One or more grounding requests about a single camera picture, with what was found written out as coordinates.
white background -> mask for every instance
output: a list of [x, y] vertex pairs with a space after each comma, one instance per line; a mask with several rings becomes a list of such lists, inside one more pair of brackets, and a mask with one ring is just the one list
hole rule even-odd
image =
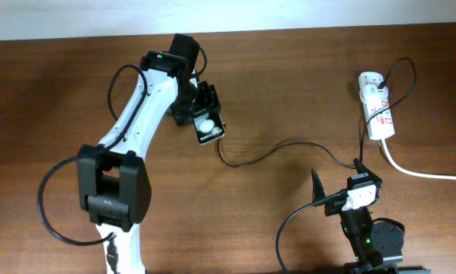
[[456, 22], [456, 0], [1, 0], [0, 40]]

white round object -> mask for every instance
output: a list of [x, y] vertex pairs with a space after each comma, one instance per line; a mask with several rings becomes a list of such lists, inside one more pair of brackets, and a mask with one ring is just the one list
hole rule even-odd
[[207, 119], [206, 121], [202, 122], [202, 124], [200, 124], [199, 130], [202, 133], [208, 133], [212, 131], [214, 126], [214, 121], [212, 121], [211, 119]]

white power strip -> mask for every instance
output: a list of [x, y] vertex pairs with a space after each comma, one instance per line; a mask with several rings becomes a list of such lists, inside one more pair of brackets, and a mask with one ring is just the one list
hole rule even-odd
[[[363, 102], [366, 122], [373, 114], [389, 106], [388, 88], [378, 89], [383, 76], [377, 72], [363, 72], [358, 77], [359, 97]], [[390, 138], [395, 134], [394, 121], [390, 110], [378, 114], [368, 124], [368, 136], [371, 140]]]

white panel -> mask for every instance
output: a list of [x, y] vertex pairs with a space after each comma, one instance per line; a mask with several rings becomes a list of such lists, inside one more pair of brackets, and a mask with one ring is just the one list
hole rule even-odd
[[456, 0], [1, 0], [0, 40], [456, 21]]

brown wooden surface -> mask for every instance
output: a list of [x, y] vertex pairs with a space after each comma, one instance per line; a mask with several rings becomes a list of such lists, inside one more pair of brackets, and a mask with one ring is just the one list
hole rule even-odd
[[[410, 56], [419, 80], [393, 111], [388, 140], [395, 161], [411, 170], [456, 174], [456, 24], [344, 27], [198, 34], [209, 56], [202, 80], [216, 86], [230, 161], [254, 158], [283, 139], [317, 142], [346, 163], [358, 155], [357, 77], [385, 73]], [[96, 144], [113, 125], [106, 91], [114, 72], [171, 35], [0, 42], [0, 273], [105, 273], [101, 247], [71, 247], [44, 229], [37, 187], [56, 162]], [[136, 82], [118, 81], [120, 111]], [[391, 100], [412, 80], [399, 65]], [[374, 217], [407, 227], [402, 265], [456, 273], [456, 182], [409, 177], [365, 145], [365, 164], [383, 180]], [[165, 118], [146, 161], [153, 188], [142, 223], [142, 258], [151, 272], [275, 272], [275, 236], [293, 210], [311, 200], [311, 168], [327, 193], [354, 173], [317, 148], [287, 148], [249, 168], [224, 166], [213, 145], [199, 146], [192, 127]], [[78, 204], [75, 166], [46, 190], [50, 221], [78, 240], [97, 238]], [[281, 241], [292, 269], [354, 260], [339, 226], [320, 208], [291, 222]]]

